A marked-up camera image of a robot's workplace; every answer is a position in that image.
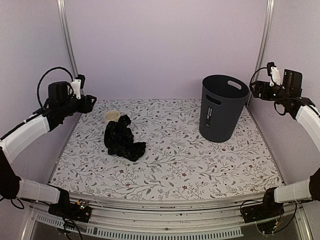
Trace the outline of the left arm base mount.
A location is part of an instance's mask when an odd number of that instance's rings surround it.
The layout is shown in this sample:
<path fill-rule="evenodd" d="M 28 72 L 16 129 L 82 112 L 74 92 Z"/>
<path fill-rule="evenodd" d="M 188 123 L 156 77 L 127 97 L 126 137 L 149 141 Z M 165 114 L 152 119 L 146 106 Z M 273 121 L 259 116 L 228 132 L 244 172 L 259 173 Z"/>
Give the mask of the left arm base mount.
<path fill-rule="evenodd" d="M 50 204 L 48 213 L 58 217 L 66 217 L 73 221 L 88 223 L 92 208 L 87 200 L 79 199 L 76 202 L 70 202 L 67 198 L 60 199 L 56 204 Z"/>

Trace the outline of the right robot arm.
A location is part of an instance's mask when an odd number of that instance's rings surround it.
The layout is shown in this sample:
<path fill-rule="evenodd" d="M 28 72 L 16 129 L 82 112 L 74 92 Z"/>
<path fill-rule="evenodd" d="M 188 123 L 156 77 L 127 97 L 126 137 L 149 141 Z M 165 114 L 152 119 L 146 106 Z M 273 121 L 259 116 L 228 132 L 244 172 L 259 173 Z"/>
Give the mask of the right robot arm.
<path fill-rule="evenodd" d="M 316 148 L 320 148 L 320 112 L 308 98 L 302 97 L 302 79 L 300 72 L 285 69 L 283 79 L 275 66 L 261 67 L 256 70 L 249 82 L 249 89 L 254 98 L 273 102 L 273 106 L 283 106 L 278 114 L 289 114 L 307 132 Z M 262 218 L 269 218 L 284 203 L 311 202 L 320 200 L 320 170 L 308 179 L 265 191 L 258 213 Z"/>

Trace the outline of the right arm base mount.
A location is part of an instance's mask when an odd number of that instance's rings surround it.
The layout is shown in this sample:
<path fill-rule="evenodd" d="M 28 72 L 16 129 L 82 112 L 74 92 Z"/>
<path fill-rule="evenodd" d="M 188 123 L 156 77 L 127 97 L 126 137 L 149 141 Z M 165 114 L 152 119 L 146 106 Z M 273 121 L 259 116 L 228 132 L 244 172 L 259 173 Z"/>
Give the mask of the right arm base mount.
<path fill-rule="evenodd" d="M 245 223 L 251 223 L 284 214 L 283 203 L 263 203 L 257 200 L 245 200 L 239 208 Z"/>

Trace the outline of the black plastic trash bag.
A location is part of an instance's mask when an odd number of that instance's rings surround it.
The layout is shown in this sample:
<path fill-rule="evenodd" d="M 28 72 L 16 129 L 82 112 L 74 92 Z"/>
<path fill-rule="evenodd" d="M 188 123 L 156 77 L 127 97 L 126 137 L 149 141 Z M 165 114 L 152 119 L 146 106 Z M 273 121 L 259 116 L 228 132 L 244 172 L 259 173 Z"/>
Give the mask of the black plastic trash bag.
<path fill-rule="evenodd" d="M 136 162 L 145 152 L 147 144 L 144 141 L 134 142 L 131 124 L 128 115 L 122 115 L 118 121 L 110 121 L 104 131 L 104 145 L 109 155 L 123 157 L 131 162 Z"/>

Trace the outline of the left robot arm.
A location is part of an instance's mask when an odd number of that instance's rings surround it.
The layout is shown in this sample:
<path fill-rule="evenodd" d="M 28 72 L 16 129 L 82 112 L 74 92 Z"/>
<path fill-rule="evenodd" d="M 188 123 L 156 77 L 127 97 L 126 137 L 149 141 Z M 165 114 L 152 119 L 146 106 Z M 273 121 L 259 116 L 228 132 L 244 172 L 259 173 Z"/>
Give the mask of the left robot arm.
<path fill-rule="evenodd" d="M 97 98 L 81 94 L 82 81 L 58 81 L 48 86 L 44 107 L 18 124 L 0 139 L 0 195 L 7 200 L 26 199 L 55 204 L 63 216 L 74 213 L 67 191 L 19 177 L 11 165 L 17 156 L 43 135 L 63 124 L 75 113 L 87 114 L 93 110 Z"/>

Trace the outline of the dark grey trash bin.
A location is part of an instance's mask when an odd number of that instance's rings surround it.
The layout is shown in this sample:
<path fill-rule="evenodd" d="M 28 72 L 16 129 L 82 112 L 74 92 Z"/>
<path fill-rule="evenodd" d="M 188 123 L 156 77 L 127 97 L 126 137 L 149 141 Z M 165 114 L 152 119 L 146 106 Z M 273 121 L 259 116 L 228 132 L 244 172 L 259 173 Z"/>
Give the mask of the dark grey trash bin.
<path fill-rule="evenodd" d="M 229 140 L 248 95 L 248 86 L 239 79 L 220 74 L 205 77 L 202 80 L 200 134 L 214 143 Z"/>

